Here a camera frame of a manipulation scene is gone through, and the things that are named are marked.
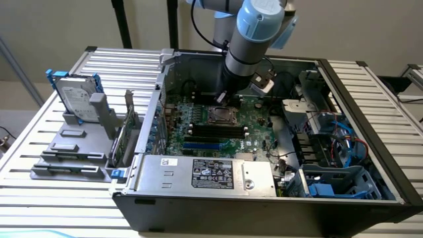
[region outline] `motherboard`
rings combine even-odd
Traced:
[[[275,135],[259,97],[226,107],[171,95],[166,104],[167,155],[268,161]]]

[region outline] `cable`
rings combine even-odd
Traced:
[[[335,114],[334,112],[329,111],[329,110],[322,110],[322,111],[318,111],[318,112],[310,112],[310,113],[317,113],[315,115],[311,116],[311,118],[307,118],[307,121],[304,123],[304,126],[303,126],[303,132],[306,130],[306,127],[307,127],[307,123],[310,122],[310,120],[317,116],[317,115],[321,115],[322,113],[333,113]]]
[[[333,113],[333,114],[335,116],[335,131],[334,131],[334,135],[337,135],[337,132],[338,132],[338,116],[337,116],[337,113]],[[334,140],[333,145],[331,145],[331,159],[333,159],[333,161],[335,161],[334,160],[334,145],[335,145],[335,140]]]
[[[347,148],[347,144],[346,144],[346,142],[343,141],[343,139],[341,139],[338,136],[335,136],[335,135],[333,135],[333,134],[329,134],[329,136],[330,136],[333,139],[335,139],[335,140],[341,143],[341,145],[342,145],[343,147]]]
[[[413,103],[413,102],[423,101],[423,98],[402,101],[402,99],[399,98],[398,94],[395,93],[395,89],[394,89],[394,87],[393,87],[393,84],[389,83],[389,81],[386,81],[383,78],[379,78],[379,79],[381,79],[382,83],[383,83],[385,86],[389,88],[389,90],[391,91],[391,93],[393,93],[394,96],[397,97],[397,100],[398,100],[401,103]]]
[[[203,38],[203,40],[214,47],[224,50],[220,46],[218,46],[214,42],[211,42],[206,37],[204,35],[200,33],[200,30],[198,28],[198,25],[196,25],[196,21],[194,19],[194,7],[195,7],[195,4],[196,4],[196,0],[192,1],[192,4],[191,4],[191,21],[192,21],[192,25],[194,25],[194,29],[196,30],[198,32],[198,35]]]
[[[406,101],[402,101],[402,103],[413,103],[413,102],[418,102],[418,101],[423,101],[423,98],[419,98],[419,99],[413,99],[413,100],[406,100]]]
[[[188,82],[194,83],[194,87],[198,85],[198,83],[195,82],[194,79],[191,79],[191,78],[187,79],[187,80],[183,82],[183,84],[180,85],[180,95],[182,95],[182,96],[184,96],[186,84],[187,84]]]
[[[272,156],[272,157],[279,157],[278,155],[274,155],[272,153],[271,153],[271,147],[274,146],[274,144],[276,143],[278,141],[275,140],[272,143],[271,143],[271,145],[270,145],[270,147],[267,147],[267,153],[270,154],[270,156]]]
[[[288,99],[291,99],[291,98],[292,98],[292,90],[295,89],[295,78],[296,78],[296,77],[295,77],[295,76],[292,75],[292,73],[290,73],[288,71],[279,71],[279,72],[275,73],[275,85],[276,85],[276,77],[278,77],[279,75],[283,75],[283,74],[290,75],[290,77],[291,77],[291,79],[292,79],[292,86],[291,86],[290,98],[288,98]],[[288,89],[288,87],[286,86],[286,80],[280,81],[279,86],[278,86],[278,90],[276,90],[276,94],[278,94],[278,92],[279,92],[279,89],[280,89],[282,85],[283,85],[283,87],[284,87],[286,89]],[[272,90],[271,90],[271,101],[274,100],[274,91],[275,91],[275,86],[272,87]]]
[[[11,137],[16,140],[16,137],[12,135],[12,133],[3,126],[0,126],[0,128],[6,130],[6,132],[11,135]]]
[[[287,155],[294,154],[294,153],[296,153],[296,151],[291,151],[291,152],[288,152],[288,153],[286,153],[283,155],[279,155],[279,157],[287,156]]]
[[[271,63],[272,71],[275,71],[275,65],[274,65],[271,59],[267,56],[263,56],[263,59],[266,59]]]
[[[345,136],[345,138],[346,138],[347,140],[351,140],[351,136]],[[359,139],[359,138],[357,138],[357,137],[354,137],[354,140],[355,140],[357,142],[359,142],[359,143],[363,144],[363,146],[365,146],[365,148],[366,148],[365,158],[367,158],[367,156],[369,156],[369,145],[367,145],[366,141],[363,141],[362,139]]]

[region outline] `electronic component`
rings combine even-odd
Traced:
[[[200,142],[200,143],[219,143],[218,138],[194,137],[194,136],[186,136],[184,141],[186,142]]]
[[[210,107],[210,124],[236,124],[236,109],[226,107]]]
[[[123,127],[119,131],[119,136],[114,141],[111,150],[111,166],[116,167],[126,154],[126,149],[131,137],[132,130],[136,128],[138,115],[134,110],[134,105],[130,105],[127,117],[123,123]]]
[[[147,155],[140,168],[140,192],[276,196],[270,162]]]
[[[244,161],[254,161],[252,153],[236,153],[235,158]]]
[[[196,95],[194,99],[194,103],[196,105],[220,106],[220,104],[215,100],[215,96],[212,95]],[[235,108],[240,107],[240,105],[242,105],[240,96],[234,96],[226,104],[227,107],[235,107]]]
[[[254,105],[255,109],[262,109],[262,107],[263,107],[262,103],[255,103],[255,105]]]
[[[203,149],[203,150],[219,150],[220,145],[219,144],[202,144],[202,143],[184,143],[184,148],[190,149]]]
[[[74,114],[80,120],[99,122],[95,107],[90,103],[94,93],[103,93],[103,86],[98,74],[92,76],[70,75],[68,72],[47,72],[47,79],[64,103],[67,114]]]
[[[260,126],[263,126],[263,125],[264,125],[264,123],[266,123],[264,118],[258,118],[258,124],[259,124]]]
[[[194,150],[183,150],[183,155],[194,155]]]
[[[192,136],[214,138],[246,138],[243,126],[194,125]]]

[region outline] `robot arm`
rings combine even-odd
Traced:
[[[216,99],[222,103],[248,86],[267,49],[283,48],[298,19],[294,0],[187,1],[220,11],[215,14],[214,44],[227,50]]]

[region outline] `blue latch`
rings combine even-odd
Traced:
[[[66,72],[66,71],[56,71],[54,73],[54,76],[56,77],[68,77],[68,75],[70,75],[70,72]]]
[[[111,178],[112,178],[112,179],[118,179],[118,182],[119,182],[119,183],[126,182],[126,181],[127,181],[126,171],[123,171],[123,170],[114,170],[114,171],[112,171],[112,174],[111,174]]]

